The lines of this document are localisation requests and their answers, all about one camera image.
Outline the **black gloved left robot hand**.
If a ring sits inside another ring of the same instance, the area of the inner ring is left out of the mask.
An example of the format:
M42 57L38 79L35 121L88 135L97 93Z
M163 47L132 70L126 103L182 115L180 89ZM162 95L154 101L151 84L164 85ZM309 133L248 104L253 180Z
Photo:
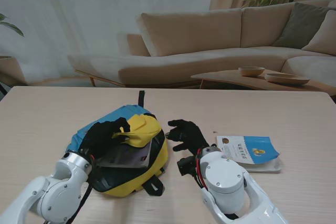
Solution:
M114 136L117 133L130 132L130 125L125 118L118 118L115 121L95 123L84 136L79 150L94 158L102 158L113 148L126 141L125 135Z

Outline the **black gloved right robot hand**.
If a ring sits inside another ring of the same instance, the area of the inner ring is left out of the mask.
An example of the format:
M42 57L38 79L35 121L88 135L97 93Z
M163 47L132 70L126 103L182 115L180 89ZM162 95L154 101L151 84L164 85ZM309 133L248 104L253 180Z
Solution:
M168 126L172 129L166 134L166 138L173 142L179 142L173 147L174 152L188 150L195 156L199 149L209 147L200 128L195 123L179 119L168 121Z

